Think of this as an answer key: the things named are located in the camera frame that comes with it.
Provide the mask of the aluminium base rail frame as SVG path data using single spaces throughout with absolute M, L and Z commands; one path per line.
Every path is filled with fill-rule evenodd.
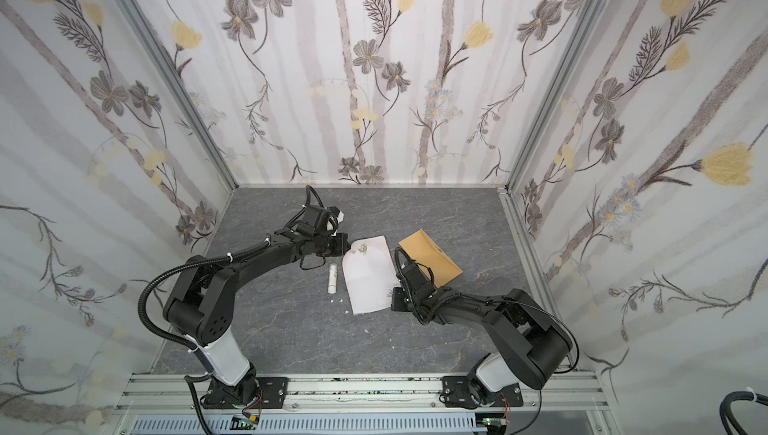
M 287 377 L 287 394 L 281 409 L 267 414 L 373 414 L 373 413 L 463 413 L 446 408 L 439 400 L 441 378 L 459 373 L 416 374 L 268 374 Z M 619 434 L 608 397 L 596 375 L 574 371 L 552 376 L 542 391 L 520 387 L 524 405 L 518 408 L 480 408 L 472 412 L 502 411 L 508 415 L 540 415 L 546 412 L 579 412 L 589 422 L 592 434 Z M 132 375 L 116 403 L 116 416 L 195 415 L 194 403 L 181 375 Z

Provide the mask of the white glue stick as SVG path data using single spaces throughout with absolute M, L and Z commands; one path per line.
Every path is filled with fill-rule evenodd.
M 338 265 L 336 263 L 331 263 L 329 266 L 329 273 L 328 273 L 327 293 L 336 294 L 337 285 L 338 285 Z

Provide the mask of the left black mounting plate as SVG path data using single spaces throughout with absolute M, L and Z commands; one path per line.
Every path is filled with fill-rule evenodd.
M 202 396 L 206 409 L 281 409 L 287 394 L 287 377 L 244 378 L 237 386 L 213 379 Z

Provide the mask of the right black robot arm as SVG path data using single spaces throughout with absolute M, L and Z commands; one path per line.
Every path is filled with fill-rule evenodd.
M 462 325 L 484 331 L 495 347 L 467 374 L 473 404 L 514 386 L 541 390 L 577 342 L 557 317 L 521 289 L 505 295 L 480 296 L 449 286 L 438 287 L 432 270 L 403 248 L 392 251 L 400 285 L 393 290 L 391 309 L 408 312 L 423 326 Z

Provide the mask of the black mounting plate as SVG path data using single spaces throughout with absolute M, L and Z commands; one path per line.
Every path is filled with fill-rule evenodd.
M 287 394 L 287 377 L 244 378 L 237 386 L 213 379 L 202 396 L 206 409 L 281 409 Z
M 473 410 L 492 407 L 518 408 L 524 405 L 517 383 L 496 392 L 468 375 L 446 375 L 441 378 L 441 383 L 439 400 L 446 408 Z

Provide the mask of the brown kraft envelope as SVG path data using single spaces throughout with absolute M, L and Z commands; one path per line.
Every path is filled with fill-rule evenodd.
M 434 285 L 442 287 L 461 275 L 463 271 L 423 230 L 407 236 L 399 242 L 410 258 L 428 267 L 434 275 Z

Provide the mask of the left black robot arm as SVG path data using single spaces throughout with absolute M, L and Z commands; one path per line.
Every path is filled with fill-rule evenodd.
M 351 245 L 338 231 L 343 213 L 335 206 L 308 204 L 286 226 L 260 244 L 221 261 L 194 257 L 181 271 L 163 309 L 163 317 L 212 377 L 207 408 L 245 408 L 261 394 L 256 369 L 233 335 L 236 296 L 240 289 L 269 271 L 301 262 L 344 255 Z

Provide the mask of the white floral letter paper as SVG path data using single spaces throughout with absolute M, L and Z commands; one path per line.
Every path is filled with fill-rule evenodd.
M 384 236 L 354 241 L 342 259 L 342 271 L 354 315 L 391 307 L 393 289 L 400 283 Z

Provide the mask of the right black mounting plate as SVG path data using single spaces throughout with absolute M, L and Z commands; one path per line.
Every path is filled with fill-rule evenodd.
M 517 383 L 496 392 L 468 375 L 446 375 L 441 378 L 441 383 L 439 400 L 446 408 L 473 410 L 492 407 L 518 408 L 524 405 Z

